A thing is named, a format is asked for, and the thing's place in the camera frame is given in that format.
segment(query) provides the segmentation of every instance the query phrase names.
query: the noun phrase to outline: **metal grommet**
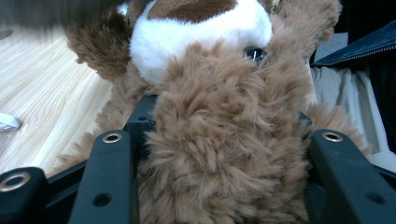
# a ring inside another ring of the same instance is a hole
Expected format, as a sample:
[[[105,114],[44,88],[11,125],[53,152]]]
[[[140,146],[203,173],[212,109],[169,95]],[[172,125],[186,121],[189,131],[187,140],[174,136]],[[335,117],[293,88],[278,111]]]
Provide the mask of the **metal grommet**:
[[[342,142],[344,140],[344,138],[338,133],[326,132],[326,133],[323,133],[322,136],[326,140],[332,141],[332,142]]]
[[[116,143],[116,142],[120,141],[121,138],[122,138],[122,135],[119,133],[110,133],[103,138],[103,141],[106,143]]]
[[[27,172],[13,174],[0,183],[0,192],[9,192],[14,189],[18,189],[25,185],[29,180],[30,175]]]

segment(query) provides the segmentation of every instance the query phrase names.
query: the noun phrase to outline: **stuffed animal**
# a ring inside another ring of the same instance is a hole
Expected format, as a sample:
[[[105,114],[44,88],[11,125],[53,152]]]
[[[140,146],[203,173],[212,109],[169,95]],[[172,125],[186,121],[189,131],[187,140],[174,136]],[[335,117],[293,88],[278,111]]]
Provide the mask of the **stuffed animal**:
[[[88,159],[98,134],[156,94],[138,164],[142,223],[307,222],[303,137],[332,129],[369,151],[341,109],[308,99],[307,60],[340,10],[337,0],[132,1],[126,18],[113,11],[68,30],[78,62],[114,87],[62,168]]]

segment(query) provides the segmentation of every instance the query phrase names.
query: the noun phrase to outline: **bear ear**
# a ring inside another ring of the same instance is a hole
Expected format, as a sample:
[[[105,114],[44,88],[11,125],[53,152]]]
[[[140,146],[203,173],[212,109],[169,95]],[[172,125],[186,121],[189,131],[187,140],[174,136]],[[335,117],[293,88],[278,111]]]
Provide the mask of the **bear ear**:
[[[148,19],[174,19],[198,23],[236,7],[236,0],[157,0]]]
[[[98,75],[113,81],[126,73],[130,61],[129,41],[132,29],[125,17],[110,12],[98,22],[66,29],[67,45],[77,56],[78,63],[96,70]]]

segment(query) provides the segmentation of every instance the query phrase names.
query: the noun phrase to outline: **screw hole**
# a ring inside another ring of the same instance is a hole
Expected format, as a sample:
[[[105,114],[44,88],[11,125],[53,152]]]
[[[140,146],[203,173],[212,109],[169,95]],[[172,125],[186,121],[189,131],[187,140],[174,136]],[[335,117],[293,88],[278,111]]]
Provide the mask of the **screw hole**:
[[[95,207],[103,207],[108,205],[111,202],[111,194],[109,193],[101,193],[98,194],[94,199],[93,199],[93,205]]]
[[[25,185],[30,180],[30,175],[27,172],[16,173],[4,179],[0,183],[0,192],[8,192],[18,189]]]
[[[337,133],[324,133],[322,135],[326,140],[332,141],[332,142],[342,142],[344,139],[340,134]]]
[[[120,141],[121,138],[122,138],[122,135],[120,135],[119,133],[111,133],[111,134],[106,135],[103,138],[103,141],[106,143],[115,143],[115,142]]]
[[[381,195],[375,193],[375,192],[368,192],[365,195],[366,199],[372,201],[373,203],[377,203],[377,204],[385,204],[387,203],[387,200],[384,199],[384,197],[382,197]]]
[[[147,117],[139,117],[138,118],[138,120],[140,120],[140,121],[145,121],[145,120],[147,120],[148,118]]]

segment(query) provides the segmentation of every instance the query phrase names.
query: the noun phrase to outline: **light wood surface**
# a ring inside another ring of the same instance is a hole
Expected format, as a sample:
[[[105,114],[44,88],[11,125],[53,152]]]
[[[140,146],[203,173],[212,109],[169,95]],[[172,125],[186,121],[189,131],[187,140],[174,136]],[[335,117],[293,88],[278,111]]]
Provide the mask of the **light wood surface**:
[[[57,155],[95,127],[111,84],[76,58],[61,30],[14,28],[0,40],[0,112],[22,120],[17,131],[0,133],[0,174],[24,166],[50,173]]]

